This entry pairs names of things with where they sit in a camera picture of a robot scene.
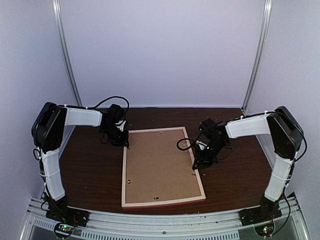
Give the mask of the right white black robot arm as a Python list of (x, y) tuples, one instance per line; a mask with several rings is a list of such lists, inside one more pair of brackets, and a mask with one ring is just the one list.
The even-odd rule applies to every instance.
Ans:
[(218, 162), (218, 153), (231, 139), (271, 136), (275, 152), (274, 167), (256, 210), (259, 220), (268, 220), (276, 212), (277, 203), (291, 180), (294, 165), (299, 160), (298, 151), (305, 141), (304, 132), (290, 111), (285, 106), (279, 106), (274, 111), (220, 122), (208, 118), (200, 124), (199, 131), (201, 136), (208, 139), (208, 143), (196, 139), (192, 144), (195, 150), (193, 170), (205, 169)]

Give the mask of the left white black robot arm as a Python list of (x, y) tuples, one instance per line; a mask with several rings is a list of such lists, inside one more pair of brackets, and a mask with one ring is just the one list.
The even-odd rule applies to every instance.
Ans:
[(97, 106), (57, 105), (53, 102), (46, 102), (42, 107), (31, 128), (35, 145), (33, 152), (39, 161), (40, 175), (44, 181), (50, 209), (61, 222), (67, 222), (72, 218), (59, 163), (65, 127), (98, 127), (99, 133), (107, 138), (107, 143), (129, 147), (127, 112), (127, 109), (117, 104), (112, 104), (107, 111), (101, 111)]

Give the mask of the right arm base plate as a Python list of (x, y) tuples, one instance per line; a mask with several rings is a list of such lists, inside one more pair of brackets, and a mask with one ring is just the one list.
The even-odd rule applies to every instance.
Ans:
[(244, 208), (238, 212), (242, 226), (254, 225), (262, 222), (268, 222), (282, 216), (281, 210), (277, 207), (271, 211), (257, 206), (253, 208)]

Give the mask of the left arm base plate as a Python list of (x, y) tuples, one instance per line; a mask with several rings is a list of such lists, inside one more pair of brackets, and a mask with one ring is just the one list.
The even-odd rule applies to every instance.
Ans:
[(86, 210), (80, 210), (70, 207), (57, 207), (50, 205), (45, 216), (48, 219), (66, 223), (76, 227), (86, 227), (90, 213)]

